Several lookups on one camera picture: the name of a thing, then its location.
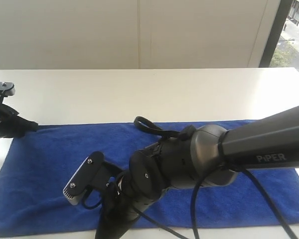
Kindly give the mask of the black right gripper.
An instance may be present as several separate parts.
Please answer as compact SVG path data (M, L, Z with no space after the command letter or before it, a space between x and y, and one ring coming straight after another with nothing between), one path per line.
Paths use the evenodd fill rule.
M95 239L120 239L169 189L168 183L110 183L102 198Z

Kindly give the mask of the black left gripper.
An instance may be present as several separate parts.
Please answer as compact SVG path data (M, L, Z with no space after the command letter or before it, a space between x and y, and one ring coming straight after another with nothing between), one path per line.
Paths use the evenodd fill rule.
M19 117L19 112L0 103L0 138L20 137L20 132L37 131L38 123Z

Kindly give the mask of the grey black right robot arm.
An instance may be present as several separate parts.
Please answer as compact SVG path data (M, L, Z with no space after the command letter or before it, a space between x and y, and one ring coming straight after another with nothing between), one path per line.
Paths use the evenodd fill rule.
M163 130L140 116L134 124L160 139L136 151L129 168L107 187L96 238L121 238L170 188L193 189L190 216L197 238L199 188L226 186L240 172L254 183L288 236L296 237L251 170L299 167L299 106L232 130L215 124Z

